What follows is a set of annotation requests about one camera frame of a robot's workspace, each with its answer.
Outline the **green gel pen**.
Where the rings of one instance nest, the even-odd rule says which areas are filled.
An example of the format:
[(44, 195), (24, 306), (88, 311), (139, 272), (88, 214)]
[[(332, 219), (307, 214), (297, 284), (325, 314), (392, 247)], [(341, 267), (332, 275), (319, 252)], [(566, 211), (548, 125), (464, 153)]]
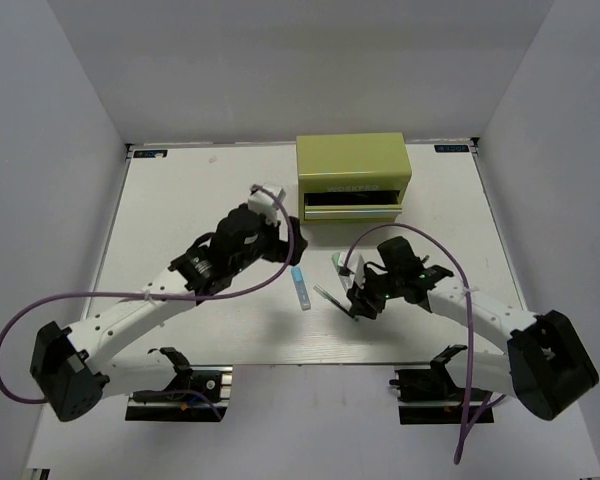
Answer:
[(333, 295), (331, 295), (322, 286), (316, 284), (313, 286), (313, 290), (321, 296), (323, 299), (328, 301), (331, 305), (335, 306), (339, 311), (344, 313), (347, 317), (354, 321), (358, 321), (357, 317), (352, 314), (341, 302), (339, 302)]

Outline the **green cap highlighter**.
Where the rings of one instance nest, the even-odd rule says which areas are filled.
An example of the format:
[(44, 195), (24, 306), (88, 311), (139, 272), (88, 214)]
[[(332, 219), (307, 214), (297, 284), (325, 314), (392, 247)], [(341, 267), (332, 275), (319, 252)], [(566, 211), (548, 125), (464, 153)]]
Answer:
[(336, 252), (331, 257), (335, 272), (345, 291), (347, 291), (352, 285), (351, 270), (345, 265), (346, 257), (347, 253), (344, 251)]

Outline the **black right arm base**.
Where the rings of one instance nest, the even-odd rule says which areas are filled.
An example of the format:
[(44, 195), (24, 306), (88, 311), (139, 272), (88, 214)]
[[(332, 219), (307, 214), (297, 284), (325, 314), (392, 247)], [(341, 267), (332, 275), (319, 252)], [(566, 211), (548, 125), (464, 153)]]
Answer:
[(451, 379), (446, 367), (466, 346), (452, 345), (428, 364), (395, 369), (389, 387), (397, 394), (401, 425), (460, 425), (465, 390)]

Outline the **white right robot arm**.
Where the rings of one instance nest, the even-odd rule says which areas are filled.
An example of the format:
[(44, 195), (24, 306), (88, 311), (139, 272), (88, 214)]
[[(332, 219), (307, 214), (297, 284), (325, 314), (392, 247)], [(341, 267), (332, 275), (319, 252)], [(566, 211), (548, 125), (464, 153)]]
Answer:
[(376, 319), (388, 301), (402, 299), (457, 322), (499, 350), (450, 345), (426, 369), (398, 371), (390, 383), (402, 402), (459, 401), (466, 391), (477, 401), (493, 392), (552, 420), (598, 384), (599, 374), (564, 314), (534, 313), (471, 291), (451, 270), (427, 266), (403, 237), (381, 243), (377, 251), (380, 264), (349, 252), (334, 257), (351, 316)]

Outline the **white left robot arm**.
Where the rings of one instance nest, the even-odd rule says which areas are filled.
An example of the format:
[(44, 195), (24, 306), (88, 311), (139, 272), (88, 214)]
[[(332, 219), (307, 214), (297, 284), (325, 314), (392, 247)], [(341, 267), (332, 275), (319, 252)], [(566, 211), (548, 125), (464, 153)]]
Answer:
[(308, 243), (300, 221), (277, 205), (248, 201), (215, 231), (201, 235), (138, 293), (113, 293), (116, 304), (66, 327), (54, 322), (36, 335), (30, 372), (62, 422), (90, 411), (128, 380), (148, 381), (155, 367), (126, 368), (115, 356), (170, 318), (205, 301), (229, 298), (233, 279), (258, 260), (283, 268), (301, 260)]

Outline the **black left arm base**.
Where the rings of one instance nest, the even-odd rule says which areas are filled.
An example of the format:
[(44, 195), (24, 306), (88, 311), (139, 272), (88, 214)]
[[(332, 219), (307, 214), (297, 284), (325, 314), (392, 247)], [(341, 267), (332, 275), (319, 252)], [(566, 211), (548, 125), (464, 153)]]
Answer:
[(233, 368), (193, 366), (173, 347), (151, 349), (167, 383), (130, 394), (126, 421), (170, 423), (221, 422), (229, 406)]

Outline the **blue cap highlighter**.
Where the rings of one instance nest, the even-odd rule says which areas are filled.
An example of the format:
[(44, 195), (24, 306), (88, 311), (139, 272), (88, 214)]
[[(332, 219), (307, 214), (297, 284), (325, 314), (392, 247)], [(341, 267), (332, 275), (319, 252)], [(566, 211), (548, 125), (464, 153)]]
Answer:
[(309, 292), (306, 287), (302, 270), (299, 266), (291, 268), (291, 276), (296, 290), (296, 294), (299, 300), (300, 308), (302, 311), (308, 311), (311, 309), (311, 301)]

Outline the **green metal drawer toolbox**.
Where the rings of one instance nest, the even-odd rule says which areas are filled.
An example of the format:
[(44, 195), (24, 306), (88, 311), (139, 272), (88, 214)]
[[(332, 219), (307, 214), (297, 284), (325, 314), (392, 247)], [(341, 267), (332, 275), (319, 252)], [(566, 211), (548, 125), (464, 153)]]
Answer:
[(393, 221), (412, 178), (397, 132), (299, 136), (296, 165), (304, 224)]

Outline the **right blue corner label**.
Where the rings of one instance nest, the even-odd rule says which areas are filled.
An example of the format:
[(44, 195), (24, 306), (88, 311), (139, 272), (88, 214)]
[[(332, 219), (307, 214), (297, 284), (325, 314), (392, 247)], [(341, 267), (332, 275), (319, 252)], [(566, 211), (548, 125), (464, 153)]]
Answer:
[(470, 148), (462, 144), (435, 144), (434, 150), (437, 153), (469, 153)]

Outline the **blue corner label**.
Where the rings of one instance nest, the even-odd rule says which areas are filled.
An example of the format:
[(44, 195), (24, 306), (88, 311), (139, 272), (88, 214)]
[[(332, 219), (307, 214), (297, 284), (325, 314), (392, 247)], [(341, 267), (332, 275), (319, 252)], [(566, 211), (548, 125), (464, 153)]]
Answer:
[(435, 144), (434, 150), (437, 153), (469, 153), (470, 148), (462, 144)]
[(142, 159), (165, 158), (167, 155), (167, 149), (135, 150), (133, 152), (133, 158)]

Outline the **left blue corner label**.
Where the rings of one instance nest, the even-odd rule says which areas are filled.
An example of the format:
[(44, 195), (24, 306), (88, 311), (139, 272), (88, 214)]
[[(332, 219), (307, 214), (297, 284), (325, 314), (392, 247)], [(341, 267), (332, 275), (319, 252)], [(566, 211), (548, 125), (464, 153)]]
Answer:
[(133, 152), (133, 158), (142, 159), (165, 158), (167, 155), (167, 149), (135, 150)]

